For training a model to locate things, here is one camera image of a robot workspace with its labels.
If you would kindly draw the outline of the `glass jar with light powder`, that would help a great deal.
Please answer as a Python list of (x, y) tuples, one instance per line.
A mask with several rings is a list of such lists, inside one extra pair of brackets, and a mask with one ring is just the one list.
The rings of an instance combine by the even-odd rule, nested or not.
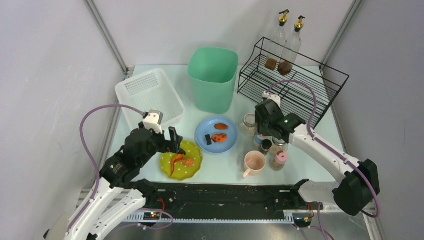
[(254, 137), (256, 134), (256, 126), (255, 126), (255, 114), (247, 113), (244, 115), (239, 129), (242, 134), (250, 137)]

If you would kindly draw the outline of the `glass oil bottle gold cap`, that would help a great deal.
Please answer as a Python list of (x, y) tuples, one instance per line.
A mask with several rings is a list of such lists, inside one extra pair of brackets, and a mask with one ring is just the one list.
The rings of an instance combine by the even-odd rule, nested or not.
[(298, 21), (294, 24), (293, 33), (285, 40), (283, 51), (280, 56), (281, 61), (277, 69), (282, 76), (289, 75), (293, 70), (294, 63), (302, 45), (301, 30), (304, 27), (303, 19), (305, 19), (305, 17), (302, 15), (298, 17)]

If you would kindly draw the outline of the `spice shaker white lid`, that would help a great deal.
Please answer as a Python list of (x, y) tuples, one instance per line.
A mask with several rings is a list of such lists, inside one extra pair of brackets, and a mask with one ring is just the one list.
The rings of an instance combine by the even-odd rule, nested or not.
[(264, 140), (269, 140), (269, 136), (263, 136), (263, 135), (255, 135), (253, 138), (253, 143), (256, 146), (256, 148), (260, 148)]

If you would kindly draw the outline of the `large glass jar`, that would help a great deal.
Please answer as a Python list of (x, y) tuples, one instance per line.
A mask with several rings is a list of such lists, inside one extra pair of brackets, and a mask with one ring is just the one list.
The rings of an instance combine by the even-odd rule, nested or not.
[(269, 153), (272, 155), (276, 155), (279, 151), (286, 152), (288, 149), (288, 144), (282, 140), (272, 137), (271, 138), (272, 146), (269, 150)]

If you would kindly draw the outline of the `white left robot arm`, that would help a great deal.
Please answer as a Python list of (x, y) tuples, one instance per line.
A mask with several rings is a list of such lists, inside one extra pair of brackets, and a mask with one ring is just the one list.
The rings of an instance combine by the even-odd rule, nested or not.
[(64, 213), (43, 236), (45, 240), (102, 240), (126, 217), (143, 208), (157, 192), (154, 185), (142, 179), (135, 182), (129, 193), (110, 209), (107, 207), (140, 173), (157, 153), (179, 153), (183, 137), (169, 127), (170, 139), (165, 132), (155, 132), (140, 124), (125, 139), (118, 152), (110, 157), (99, 171), (99, 178), (89, 195), (73, 215)]

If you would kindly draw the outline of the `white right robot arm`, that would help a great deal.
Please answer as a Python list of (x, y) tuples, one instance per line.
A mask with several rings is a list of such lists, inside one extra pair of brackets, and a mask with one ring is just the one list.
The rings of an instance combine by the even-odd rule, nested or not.
[(356, 216), (377, 201), (380, 180), (372, 160), (360, 161), (334, 148), (295, 113), (284, 115), (274, 100), (255, 106), (255, 127), (260, 135), (283, 140), (326, 169), (338, 184), (331, 190), (334, 202), (346, 214)]

